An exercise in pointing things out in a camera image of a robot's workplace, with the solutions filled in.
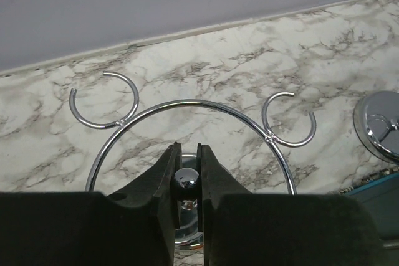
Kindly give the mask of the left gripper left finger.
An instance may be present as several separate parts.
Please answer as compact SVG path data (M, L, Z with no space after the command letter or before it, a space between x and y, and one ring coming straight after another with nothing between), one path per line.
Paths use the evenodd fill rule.
M172 265L181 145L117 192L4 192L2 265Z

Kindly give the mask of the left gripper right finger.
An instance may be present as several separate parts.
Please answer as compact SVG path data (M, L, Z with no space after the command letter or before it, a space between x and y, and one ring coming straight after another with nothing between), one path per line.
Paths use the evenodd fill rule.
M198 145L205 265L378 265L370 214L340 195L256 194Z

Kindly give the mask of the small chrome wire rack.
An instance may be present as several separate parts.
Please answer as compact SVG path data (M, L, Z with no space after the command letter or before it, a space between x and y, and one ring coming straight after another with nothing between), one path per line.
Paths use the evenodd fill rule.
M115 133L111 135L111 137L106 141L106 143L102 146L101 150L97 154L93 165L90 169L86 184L85 184L85 191L93 191L95 182L97 180L98 173L102 166L103 161L105 160L106 156L108 155L109 151L111 150L112 146L125 134L131 127L135 126L139 122L143 121L144 119L148 118L149 116L155 115L157 113L171 110L174 108L179 107L201 107L207 108L210 110L216 110L222 113L226 113L231 115L235 119L241 121L246 126L250 127L252 131L257 133L263 141L268 145L271 151L274 154L274 157L277 159L281 170L284 174L287 191L289 194L296 194L296 187L294 185L294 180L292 177L292 173L289 169L288 163L283 156L281 150L278 148L277 144L280 144L285 147L289 148L299 148L305 146L306 144L310 143L310 141L314 138L316 130L317 130L317 121L314 115L314 112L309 112L310 118L310 132L306 138L298 142L290 142L283 140L282 138L278 137L269 126L267 120L267 109L270 103L278 98L278 97L294 97L295 93L292 92L277 92L272 94L267 100L264 102L262 109L261 109L261 120L262 126L257 124L254 120L250 119L245 114L239 112L238 110L231 108L225 104L212 102L209 100L196 100L196 99L182 99L182 100L173 100L169 102L163 102L161 104L157 104L152 106L139 114L135 115L138 109L138 102L139 102L139 92L137 86L125 75L120 74L118 72L108 72L104 71L103 76L108 77L115 77L122 81L124 81L132 90L133 92L133 106L129 110L129 113L126 114L123 118L105 124L94 123L88 121L84 118L80 112L78 111L75 98L77 94L77 89L72 88L69 95L69 107L73 114L73 116L83 125L89 128L97 129L97 130L106 130L110 128L117 127ZM196 188L200 187L200 171L199 170L189 170L188 167L183 168L183 170L176 171L174 176L172 177L172 186L177 187L177 191L183 191L185 198L183 198L183 209L186 210L193 210L197 208L197 216L200 215L199 212L199 204L200 200L197 199L199 196L196 196L195 199L188 199L187 192L196 191ZM191 245L194 241L200 241L200 238L203 238L203 233L199 233L199 223L198 221L198 232L193 234L190 237L185 237L181 241L175 241L175 245L177 245L178 249L185 249L186 246L190 244L190 250L194 250L194 245Z

